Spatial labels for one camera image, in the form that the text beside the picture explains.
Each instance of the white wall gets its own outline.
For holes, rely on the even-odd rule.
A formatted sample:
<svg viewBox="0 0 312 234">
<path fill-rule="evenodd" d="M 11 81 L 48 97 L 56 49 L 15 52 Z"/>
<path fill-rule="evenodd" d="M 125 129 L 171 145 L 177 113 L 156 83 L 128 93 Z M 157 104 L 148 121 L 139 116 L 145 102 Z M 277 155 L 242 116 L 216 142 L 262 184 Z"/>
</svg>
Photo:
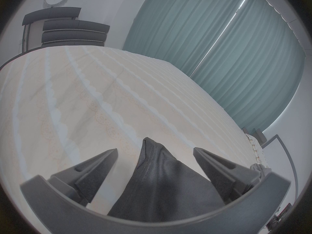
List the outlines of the white wall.
<svg viewBox="0 0 312 234">
<path fill-rule="evenodd" d="M 294 161 L 298 195 L 312 172 L 312 56 L 306 57 L 298 89 L 283 113 L 263 131 L 269 140 L 278 134 Z"/>
<path fill-rule="evenodd" d="M 67 0 L 62 6 L 81 7 L 77 19 L 110 25 L 106 46 L 121 49 L 133 19 L 145 0 Z M 0 65 L 21 53 L 25 14 L 44 8 L 43 0 L 24 0 L 0 35 Z"/>
</svg>

